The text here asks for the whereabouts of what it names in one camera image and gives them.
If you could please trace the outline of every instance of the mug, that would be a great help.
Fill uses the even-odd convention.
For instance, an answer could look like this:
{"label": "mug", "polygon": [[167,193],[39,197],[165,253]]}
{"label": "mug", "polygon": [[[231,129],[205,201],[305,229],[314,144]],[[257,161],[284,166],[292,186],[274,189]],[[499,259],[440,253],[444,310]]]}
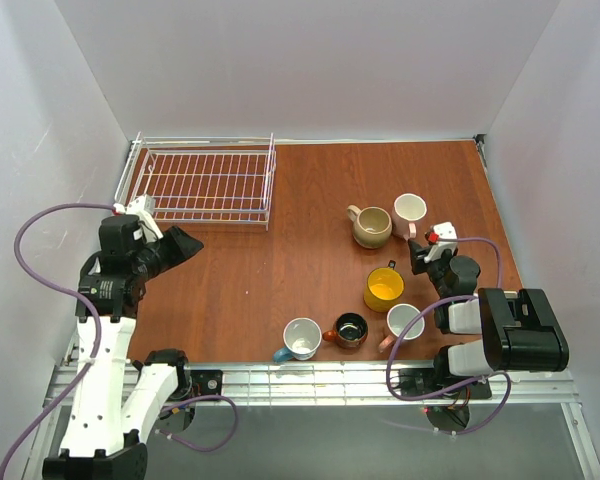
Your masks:
{"label": "mug", "polygon": [[273,354],[273,361],[309,360],[320,346],[321,334],[318,324],[310,318],[291,320],[282,334],[285,346]]}
{"label": "mug", "polygon": [[398,303],[404,292],[404,280],[395,271],[396,262],[391,260],[388,267],[376,268],[367,277],[364,290],[364,303],[376,312],[388,312]]}
{"label": "mug", "polygon": [[427,204],[418,195],[405,193],[393,202],[391,220],[393,234],[397,237],[415,238],[416,223],[427,214]]}
{"label": "mug", "polygon": [[345,313],[333,324],[333,330],[324,332],[322,339],[336,342],[342,348],[358,348],[367,339],[367,322],[357,313]]}
{"label": "mug", "polygon": [[391,236],[391,216],[380,207],[360,210],[355,205],[347,207],[353,222],[353,238],[364,248],[380,248]]}
{"label": "mug", "polygon": [[[393,345],[393,343],[398,339],[398,335],[400,335],[402,330],[404,330],[404,327],[406,327],[407,324],[419,313],[420,310],[413,305],[409,305],[408,303],[400,303],[389,310],[389,313],[387,314],[387,325],[385,326],[384,330],[384,333],[387,337],[380,343],[380,345],[378,345],[378,351],[382,353],[391,345]],[[404,345],[409,340],[418,338],[420,335],[422,335],[422,332],[424,332],[424,318],[418,320],[416,324],[411,327],[411,329],[402,339],[401,345]]]}

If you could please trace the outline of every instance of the metal wire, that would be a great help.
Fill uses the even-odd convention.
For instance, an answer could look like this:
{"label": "metal wire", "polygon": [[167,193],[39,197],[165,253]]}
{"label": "metal wire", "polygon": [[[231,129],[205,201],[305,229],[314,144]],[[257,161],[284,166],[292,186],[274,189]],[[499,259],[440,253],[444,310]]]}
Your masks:
{"label": "metal wire", "polygon": [[175,223],[246,223],[268,227],[276,169],[273,135],[262,139],[140,137],[131,195],[149,194],[154,218]]}

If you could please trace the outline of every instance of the gray wall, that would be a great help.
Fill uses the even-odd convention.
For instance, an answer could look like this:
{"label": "gray wall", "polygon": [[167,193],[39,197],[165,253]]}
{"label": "gray wall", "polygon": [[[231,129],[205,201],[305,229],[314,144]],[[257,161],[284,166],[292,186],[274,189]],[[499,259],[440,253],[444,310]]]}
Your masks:
{"label": "gray wall", "polygon": [[[112,201],[128,148],[52,0],[0,0],[0,460],[40,412],[75,328],[74,302],[18,267],[13,238],[35,212]],[[103,213],[61,213],[25,237],[31,265],[76,286]],[[7,472],[20,478],[29,445]]]}
{"label": "gray wall", "polygon": [[487,140],[518,268],[564,328],[600,456],[600,1],[560,3]]}
{"label": "gray wall", "polygon": [[558,0],[56,0],[128,138],[485,132]]}

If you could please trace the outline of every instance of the white mug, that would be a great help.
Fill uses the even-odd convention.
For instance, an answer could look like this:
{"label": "white mug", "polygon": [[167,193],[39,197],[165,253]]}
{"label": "white mug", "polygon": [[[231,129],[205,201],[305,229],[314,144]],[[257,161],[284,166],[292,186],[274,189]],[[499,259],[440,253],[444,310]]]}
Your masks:
{"label": "white mug", "polygon": [[[408,303],[399,303],[395,307],[391,308],[387,314],[387,326],[385,327],[385,335],[387,337],[380,343],[380,345],[378,345],[378,351],[382,353],[391,345],[393,345],[393,343],[398,339],[398,336],[402,333],[402,330],[404,330],[404,327],[406,327],[407,324],[419,313],[420,310],[413,305],[409,305]],[[402,339],[401,345],[409,340],[418,338],[420,335],[422,335],[422,332],[424,332],[424,318],[418,320],[416,324],[411,327],[411,329]]]}
{"label": "white mug", "polygon": [[309,360],[315,355],[322,341],[322,331],[310,318],[296,318],[284,328],[284,347],[273,354],[276,363],[296,360]]}
{"label": "white mug", "polygon": [[426,202],[413,193],[405,193],[393,202],[391,220],[393,234],[397,237],[415,238],[416,222],[427,214]]}

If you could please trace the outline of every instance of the blue handle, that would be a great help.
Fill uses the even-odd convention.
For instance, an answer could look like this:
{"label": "blue handle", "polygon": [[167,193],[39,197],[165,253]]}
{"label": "blue handle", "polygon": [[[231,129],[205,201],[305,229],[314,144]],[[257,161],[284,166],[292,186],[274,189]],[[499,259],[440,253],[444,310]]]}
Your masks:
{"label": "blue handle", "polygon": [[286,362],[293,358],[293,353],[287,347],[282,347],[276,353],[273,354],[273,361],[276,363]]}

